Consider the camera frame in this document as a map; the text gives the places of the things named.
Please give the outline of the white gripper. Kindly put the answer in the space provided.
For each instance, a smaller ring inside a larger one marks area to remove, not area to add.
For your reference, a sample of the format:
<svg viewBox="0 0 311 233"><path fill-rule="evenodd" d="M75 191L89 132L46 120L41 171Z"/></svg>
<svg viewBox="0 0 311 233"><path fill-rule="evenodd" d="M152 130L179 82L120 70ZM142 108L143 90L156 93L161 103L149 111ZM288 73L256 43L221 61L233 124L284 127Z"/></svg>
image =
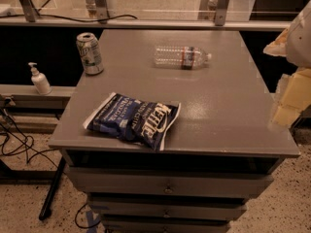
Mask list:
<svg viewBox="0 0 311 233"><path fill-rule="evenodd" d="M311 67L311 1L263 52L287 57L292 64ZM283 74L274 96L271 121L290 128L302 112L311 105L311 69L298 69L292 75Z"/></svg>

